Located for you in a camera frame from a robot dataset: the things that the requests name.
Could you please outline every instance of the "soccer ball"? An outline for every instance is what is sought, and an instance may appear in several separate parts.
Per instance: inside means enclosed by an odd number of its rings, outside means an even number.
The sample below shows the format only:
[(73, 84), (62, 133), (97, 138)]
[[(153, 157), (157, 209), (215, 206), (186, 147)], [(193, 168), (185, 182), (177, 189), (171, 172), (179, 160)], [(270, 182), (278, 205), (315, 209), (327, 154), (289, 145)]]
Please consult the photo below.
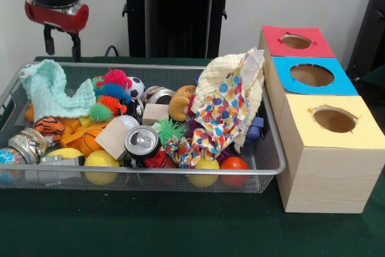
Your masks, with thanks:
[(144, 84), (143, 82), (133, 76), (130, 76), (129, 79), (132, 81), (131, 88), (126, 88), (125, 91), (127, 94), (131, 95), (133, 99), (141, 99), (144, 93)]

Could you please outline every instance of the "green table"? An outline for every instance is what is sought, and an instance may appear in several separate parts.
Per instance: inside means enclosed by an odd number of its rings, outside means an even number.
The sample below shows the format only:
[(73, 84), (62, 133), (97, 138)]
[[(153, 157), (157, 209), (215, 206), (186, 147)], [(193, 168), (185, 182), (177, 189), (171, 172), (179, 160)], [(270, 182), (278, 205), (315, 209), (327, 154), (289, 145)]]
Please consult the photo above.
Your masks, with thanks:
[[(181, 63), (113, 57), (82, 61)], [(261, 195), (0, 190), (0, 201), (0, 256), (385, 254), (383, 177), (361, 215), (287, 214), (275, 179)]]

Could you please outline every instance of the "metal basket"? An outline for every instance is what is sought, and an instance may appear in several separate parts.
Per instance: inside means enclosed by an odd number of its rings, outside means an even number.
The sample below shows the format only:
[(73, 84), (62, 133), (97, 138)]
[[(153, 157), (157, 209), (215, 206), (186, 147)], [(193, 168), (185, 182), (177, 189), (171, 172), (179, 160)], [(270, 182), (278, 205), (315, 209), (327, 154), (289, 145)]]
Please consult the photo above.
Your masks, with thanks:
[[(61, 63), (67, 75), (67, 93), (71, 95), (87, 78), (104, 75), (108, 68), (122, 69), (127, 75), (136, 76), (147, 85), (158, 85), (177, 90), (193, 84), (194, 78), (204, 67), (160, 66), (136, 64), (87, 64)], [(20, 84), (19, 73), (9, 83), (0, 97), (0, 147), (7, 147), (8, 139), (24, 127), (31, 126), (24, 118), (28, 99)], [(242, 148), (240, 157), (248, 164), (249, 170), (190, 170), (190, 169), (133, 169), (127, 167), (78, 167), (0, 164), (0, 188), (34, 188), (61, 190), (128, 190), (128, 191), (192, 191), (262, 193), (274, 175), (286, 166), (285, 154), (274, 120), (273, 111), (266, 90), (263, 90), (263, 104), (259, 110), (267, 122), (263, 137)], [(238, 155), (230, 148), (232, 155)], [(202, 182), (218, 179), (210, 187), (193, 186), (189, 176), (199, 175)], [(94, 185), (92, 180), (114, 179), (108, 185)], [(247, 178), (242, 186), (230, 186), (224, 176)]]

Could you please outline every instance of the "black cable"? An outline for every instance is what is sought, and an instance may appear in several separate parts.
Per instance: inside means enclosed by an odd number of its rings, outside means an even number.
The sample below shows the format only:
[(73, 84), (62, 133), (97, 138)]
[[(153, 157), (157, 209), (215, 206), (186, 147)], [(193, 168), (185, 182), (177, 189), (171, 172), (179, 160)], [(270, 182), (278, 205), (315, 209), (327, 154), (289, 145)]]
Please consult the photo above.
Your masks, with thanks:
[(110, 45), (109, 47), (108, 47), (108, 49), (107, 49), (107, 51), (106, 51), (106, 53), (105, 53), (105, 57), (107, 57), (108, 56), (108, 54), (109, 54), (109, 51), (111, 50), (111, 49), (113, 49), (114, 50), (114, 52), (115, 52), (115, 56), (117, 56), (117, 57), (119, 57), (119, 53), (118, 53), (118, 50), (116, 49), (116, 47), (115, 46), (113, 46), (113, 45)]

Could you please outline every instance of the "orange basketball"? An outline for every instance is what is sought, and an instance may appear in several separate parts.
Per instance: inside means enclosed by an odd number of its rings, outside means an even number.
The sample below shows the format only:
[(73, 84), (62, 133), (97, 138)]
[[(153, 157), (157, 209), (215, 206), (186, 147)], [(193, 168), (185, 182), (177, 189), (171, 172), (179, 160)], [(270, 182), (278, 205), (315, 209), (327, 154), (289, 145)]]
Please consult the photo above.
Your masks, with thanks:
[(95, 141), (103, 129), (91, 129), (87, 131), (81, 140), (80, 150), (85, 156), (89, 156), (92, 152), (102, 150), (103, 148)]

